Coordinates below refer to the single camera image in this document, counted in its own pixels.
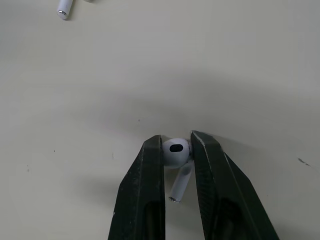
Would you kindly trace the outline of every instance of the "metal tip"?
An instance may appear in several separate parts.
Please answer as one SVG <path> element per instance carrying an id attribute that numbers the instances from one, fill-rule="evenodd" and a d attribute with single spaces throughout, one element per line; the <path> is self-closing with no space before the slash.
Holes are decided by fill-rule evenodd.
<path id="1" fill-rule="evenodd" d="M 171 200 L 171 202 L 180 203 L 179 201 L 177 201 L 177 200 L 176 200 L 175 198 L 173 198 L 172 196 L 170 196 L 169 199 Z"/>

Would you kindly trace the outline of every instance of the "textured black plastic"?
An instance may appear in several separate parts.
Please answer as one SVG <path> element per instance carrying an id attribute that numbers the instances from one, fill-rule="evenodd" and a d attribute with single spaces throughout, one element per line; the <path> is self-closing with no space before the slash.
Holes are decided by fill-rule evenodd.
<path id="1" fill-rule="evenodd" d="M 206 240 L 278 240 L 247 176 L 212 136 L 191 134 L 196 187 Z"/>
<path id="2" fill-rule="evenodd" d="M 164 240 L 165 188 L 160 135 L 146 140 L 123 178 L 108 240 Z"/>

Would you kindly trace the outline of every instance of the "white cylindrical object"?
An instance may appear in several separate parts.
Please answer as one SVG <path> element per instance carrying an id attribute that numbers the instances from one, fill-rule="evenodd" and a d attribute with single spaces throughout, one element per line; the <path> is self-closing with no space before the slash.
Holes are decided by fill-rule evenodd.
<path id="1" fill-rule="evenodd" d="M 60 0 L 56 14 L 61 19 L 66 20 L 69 17 L 72 2 L 73 0 Z"/>
<path id="2" fill-rule="evenodd" d="M 172 138 L 162 144 L 163 164 L 170 169 L 177 169 L 187 163 L 190 146 L 186 139 Z"/>
<path id="3" fill-rule="evenodd" d="M 185 193 L 193 169 L 194 161 L 191 158 L 189 158 L 188 162 L 180 168 L 178 175 L 175 178 L 169 196 L 169 199 L 172 202 L 181 202 L 181 199 Z"/>

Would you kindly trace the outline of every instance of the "earbud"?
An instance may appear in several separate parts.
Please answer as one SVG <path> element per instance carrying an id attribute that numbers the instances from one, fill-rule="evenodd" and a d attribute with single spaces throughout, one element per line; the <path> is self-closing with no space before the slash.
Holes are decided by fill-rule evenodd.
<path id="1" fill-rule="evenodd" d="M 190 155 L 188 141 L 183 138 L 172 138 L 162 144 L 163 164 L 169 169 L 177 169 L 185 165 Z"/>
<path id="2" fill-rule="evenodd" d="M 192 148 L 186 139 L 172 138 L 162 144 L 162 149 L 164 166 L 170 169 L 180 168 L 169 196 L 172 202 L 179 203 L 194 169 Z"/>

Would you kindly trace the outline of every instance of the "white surface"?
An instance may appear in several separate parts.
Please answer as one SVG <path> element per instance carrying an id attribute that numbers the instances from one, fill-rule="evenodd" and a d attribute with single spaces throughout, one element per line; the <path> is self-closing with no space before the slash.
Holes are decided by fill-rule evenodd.
<path id="1" fill-rule="evenodd" d="M 57 5 L 0 2 L 0 239 L 107 239 L 143 141 L 190 130 L 221 136 L 280 239 L 320 239 L 318 0 Z M 194 175 L 183 201 L 167 239 L 202 239 Z"/>

